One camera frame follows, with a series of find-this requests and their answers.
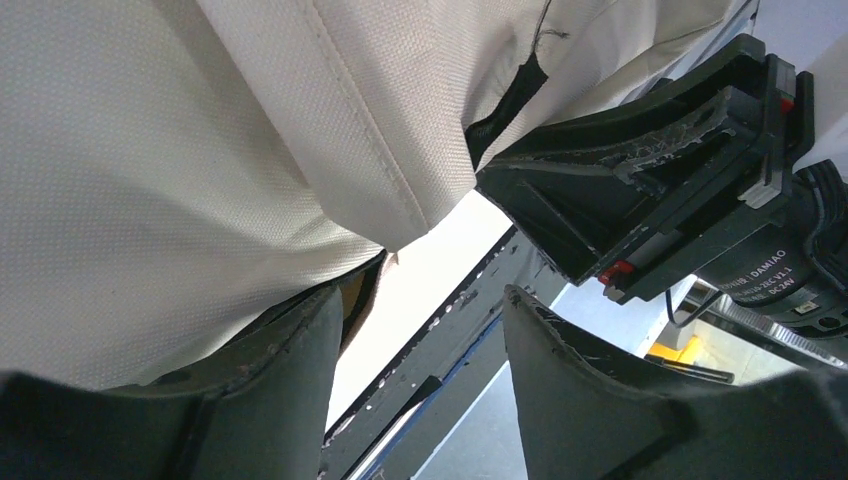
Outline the beige canvas student bag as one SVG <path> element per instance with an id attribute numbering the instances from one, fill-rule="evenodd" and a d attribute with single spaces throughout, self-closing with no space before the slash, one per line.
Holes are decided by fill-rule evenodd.
<path id="1" fill-rule="evenodd" d="M 1 366 L 106 389 L 426 235 L 536 58 L 533 128 L 603 110 L 732 1 L 5 1 Z"/>

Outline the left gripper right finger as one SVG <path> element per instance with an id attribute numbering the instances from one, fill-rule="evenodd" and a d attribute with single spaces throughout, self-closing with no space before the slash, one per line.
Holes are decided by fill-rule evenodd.
<path id="1" fill-rule="evenodd" d="M 503 322 L 532 479 L 843 479 L 847 377 L 743 386 L 679 373 L 572 325 L 516 286 Z"/>

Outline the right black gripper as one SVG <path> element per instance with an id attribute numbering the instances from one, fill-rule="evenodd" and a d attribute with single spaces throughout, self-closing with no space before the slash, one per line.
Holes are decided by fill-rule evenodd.
<path id="1" fill-rule="evenodd" d="M 622 106 L 535 129 L 480 192 L 571 282 L 617 303 L 688 274 L 805 338 L 847 334 L 847 188 L 798 168 L 815 79 L 741 34 Z"/>

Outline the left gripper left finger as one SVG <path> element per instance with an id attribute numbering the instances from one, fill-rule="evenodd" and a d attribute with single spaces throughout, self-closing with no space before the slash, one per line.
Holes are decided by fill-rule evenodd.
<path id="1" fill-rule="evenodd" d="M 317 290 L 146 385 L 89 391 L 1 376 L 5 479 L 314 479 L 342 297 Z"/>

